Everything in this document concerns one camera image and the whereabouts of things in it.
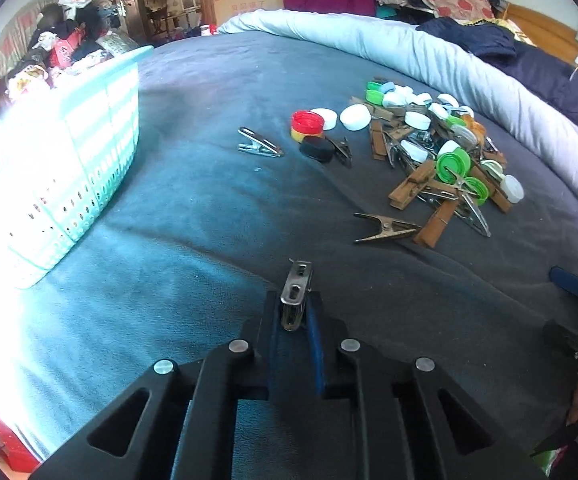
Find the red bottle cap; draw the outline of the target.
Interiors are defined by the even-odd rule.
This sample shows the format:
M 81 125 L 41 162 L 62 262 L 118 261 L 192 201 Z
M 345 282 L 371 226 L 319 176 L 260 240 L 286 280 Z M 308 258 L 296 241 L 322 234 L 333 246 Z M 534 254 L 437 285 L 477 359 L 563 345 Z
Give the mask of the red bottle cap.
M 297 110 L 291 116 L 291 129 L 301 134 L 319 136 L 324 125 L 325 119 L 310 110 Z

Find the green bottle cap centre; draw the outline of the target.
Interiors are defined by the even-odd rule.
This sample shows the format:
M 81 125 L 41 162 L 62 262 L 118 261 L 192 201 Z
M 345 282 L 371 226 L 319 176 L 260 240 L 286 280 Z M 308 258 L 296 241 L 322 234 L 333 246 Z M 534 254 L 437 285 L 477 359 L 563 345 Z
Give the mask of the green bottle cap centre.
M 456 182 L 456 174 L 465 177 L 471 168 L 471 158 L 463 148 L 439 154 L 436 159 L 436 176 L 444 183 Z

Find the white bottle cap left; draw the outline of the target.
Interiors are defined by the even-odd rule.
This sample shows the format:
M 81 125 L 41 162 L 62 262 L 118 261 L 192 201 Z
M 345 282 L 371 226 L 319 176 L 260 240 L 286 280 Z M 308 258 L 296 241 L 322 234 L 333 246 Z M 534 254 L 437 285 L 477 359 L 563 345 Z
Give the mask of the white bottle cap left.
M 313 108 L 312 113 L 317 114 L 324 121 L 322 130 L 330 131 L 336 128 L 338 123 L 338 113 L 335 110 L 330 110 L 330 108 Z

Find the dark metal clip front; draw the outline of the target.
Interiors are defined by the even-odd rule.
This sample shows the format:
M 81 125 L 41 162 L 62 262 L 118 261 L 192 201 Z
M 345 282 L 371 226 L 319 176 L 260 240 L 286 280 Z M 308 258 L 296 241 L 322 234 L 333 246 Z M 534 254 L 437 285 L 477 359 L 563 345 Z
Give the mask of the dark metal clip front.
M 355 244 L 372 243 L 378 240 L 401 240 L 402 238 L 415 236 L 421 231 L 421 226 L 418 226 L 418 224 L 382 216 L 382 214 L 355 212 L 354 217 L 375 221 L 379 225 L 379 231 L 376 234 L 356 238 L 354 240 Z

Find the navy blue quilt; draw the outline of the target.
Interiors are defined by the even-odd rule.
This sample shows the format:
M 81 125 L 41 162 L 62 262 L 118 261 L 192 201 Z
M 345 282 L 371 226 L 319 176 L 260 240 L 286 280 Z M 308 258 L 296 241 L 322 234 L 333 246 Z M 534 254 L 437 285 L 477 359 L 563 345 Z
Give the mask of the navy blue quilt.
M 452 18 L 434 18 L 417 29 L 456 44 L 517 79 L 578 126 L 578 73 L 571 65 L 524 44 L 511 30 L 491 22 L 461 25 Z

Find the silver metal clip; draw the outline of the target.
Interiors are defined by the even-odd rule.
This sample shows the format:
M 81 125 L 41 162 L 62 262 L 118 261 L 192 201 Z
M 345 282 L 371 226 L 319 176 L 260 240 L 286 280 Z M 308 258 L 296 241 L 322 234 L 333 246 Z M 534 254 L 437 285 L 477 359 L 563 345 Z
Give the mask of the silver metal clip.
M 287 332 L 295 332 L 301 327 L 312 276 L 313 263 L 305 260 L 291 262 L 280 294 L 281 325 Z
M 240 127 L 238 133 L 246 139 L 246 142 L 238 145 L 240 152 L 269 158 L 281 158 L 284 156 L 284 151 L 279 145 L 272 143 L 264 136 L 260 136 L 254 130 L 248 127 Z

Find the long brown wooden clothespin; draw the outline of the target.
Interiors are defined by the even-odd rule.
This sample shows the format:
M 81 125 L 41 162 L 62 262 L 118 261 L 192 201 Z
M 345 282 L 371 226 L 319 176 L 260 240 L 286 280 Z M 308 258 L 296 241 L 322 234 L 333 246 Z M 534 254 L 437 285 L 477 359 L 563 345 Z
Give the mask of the long brown wooden clothespin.
M 435 162 L 430 159 L 423 162 L 389 194 L 390 205 L 398 210 L 404 210 L 434 179 L 435 174 Z

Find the cluttered wooden side table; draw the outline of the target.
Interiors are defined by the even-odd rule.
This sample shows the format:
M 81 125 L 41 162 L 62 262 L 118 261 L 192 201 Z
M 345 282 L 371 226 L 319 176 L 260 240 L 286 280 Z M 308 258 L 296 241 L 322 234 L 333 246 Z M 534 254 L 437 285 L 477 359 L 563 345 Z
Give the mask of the cluttered wooden side table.
M 32 0 L 0 34 L 0 121 L 27 94 L 68 88 L 137 48 L 114 0 Z

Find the white bottle cap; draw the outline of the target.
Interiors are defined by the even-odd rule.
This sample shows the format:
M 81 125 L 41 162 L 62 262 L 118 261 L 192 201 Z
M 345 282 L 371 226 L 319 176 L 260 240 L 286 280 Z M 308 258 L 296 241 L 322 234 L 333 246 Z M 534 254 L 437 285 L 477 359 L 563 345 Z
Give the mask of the white bottle cap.
M 347 130 L 359 131 L 370 124 L 372 116 L 370 109 L 365 104 L 357 103 L 345 107 L 339 118 Z
M 330 108 L 313 108 L 312 113 L 317 114 L 324 121 L 322 130 L 330 131 L 336 128 L 338 123 L 338 113 L 335 110 L 330 110 Z

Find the yellow bottle cap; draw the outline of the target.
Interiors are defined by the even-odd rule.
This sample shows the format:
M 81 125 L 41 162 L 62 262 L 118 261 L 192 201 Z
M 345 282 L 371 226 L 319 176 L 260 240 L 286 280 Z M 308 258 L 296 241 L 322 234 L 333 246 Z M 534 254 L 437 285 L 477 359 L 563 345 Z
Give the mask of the yellow bottle cap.
M 303 132 L 300 130 L 296 130 L 295 128 L 291 128 L 290 129 L 290 136 L 293 140 L 295 140 L 295 142 L 298 143 L 302 143 L 305 139 L 309 139 L 309 138 L 321 138 L 322 137 L 322 131 L 314 131 L 314 132 Z

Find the orange-brown wooden clothespin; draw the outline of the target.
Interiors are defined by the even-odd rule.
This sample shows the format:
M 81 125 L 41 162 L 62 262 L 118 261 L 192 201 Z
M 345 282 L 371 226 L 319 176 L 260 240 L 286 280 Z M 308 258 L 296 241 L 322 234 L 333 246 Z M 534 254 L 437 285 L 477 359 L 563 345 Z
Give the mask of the orange-brown wooden clothespin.
M 422 229 L 412 239 L 415 244 L 434 248 L 458 207 L 458 200 L 444 200 Z

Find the wooden headboard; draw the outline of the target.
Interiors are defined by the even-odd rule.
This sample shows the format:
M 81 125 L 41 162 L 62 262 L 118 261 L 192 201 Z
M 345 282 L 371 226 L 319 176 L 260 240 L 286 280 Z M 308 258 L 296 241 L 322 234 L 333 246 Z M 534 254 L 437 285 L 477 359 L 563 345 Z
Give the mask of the wooden headboard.
M 573 28 L 514 3 L 507 4 L 505 11 L 502 12 L 502 18 L 518 25 L 539 49 L 576 67 L 578 39 Z

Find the black bottle cap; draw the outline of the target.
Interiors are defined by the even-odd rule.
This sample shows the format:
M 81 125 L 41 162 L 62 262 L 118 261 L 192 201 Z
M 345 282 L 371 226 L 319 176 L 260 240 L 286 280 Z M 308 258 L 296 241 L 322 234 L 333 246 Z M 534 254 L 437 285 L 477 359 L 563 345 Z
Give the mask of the black bottle cap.
M 308 158 L 328 164 L 336 150 L 329 140 L 321 136 L 306 136 L 300 144 L 300 152 Z

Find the white cap at pile right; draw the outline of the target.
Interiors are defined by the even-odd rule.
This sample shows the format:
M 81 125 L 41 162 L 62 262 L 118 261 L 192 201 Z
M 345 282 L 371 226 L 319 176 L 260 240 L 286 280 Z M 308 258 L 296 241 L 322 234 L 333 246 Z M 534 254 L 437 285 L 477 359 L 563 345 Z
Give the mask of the white cap at pile right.
M 500 188 L 507 197 L 507 200 L 513 205 L 520 203 L 520 201 L 524 199 L 524 188 L 520 181 L 516 177 L 513 177 L 512 174 L 504 175 L 500 181 Z

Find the blue-grey bed blanket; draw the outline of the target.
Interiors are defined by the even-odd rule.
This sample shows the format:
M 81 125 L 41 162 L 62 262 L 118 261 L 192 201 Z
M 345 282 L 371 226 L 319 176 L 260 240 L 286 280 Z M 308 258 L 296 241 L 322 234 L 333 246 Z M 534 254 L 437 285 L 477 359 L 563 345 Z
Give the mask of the blue-grey bed blanket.
M 46 278 L 22 296 L 8 421 L 47 456 L 159 358 L 188 362 L 238 333 L 294 259 L 310 260 L 329 312 L 389 356 L 432 356 L 524 448 L 562 422 L 573 365 L 544 344 L 578 330 L 578 303 L 548 280 L 578 271 L 578 199 L 494 122 L 524 187 L 492 234 L 461 220 L 438 246 L 355 244 L 355 212 L 388 214 L 398 172 L 351 135 L 353 161 L 321 165 L 288 135 L 302 108 L 342 108 L 390 71 L 264 32 L 194 38 L 139 67 L 140 139 L 122 187 Z M 248 127 L 281 158 L 242 153 Z

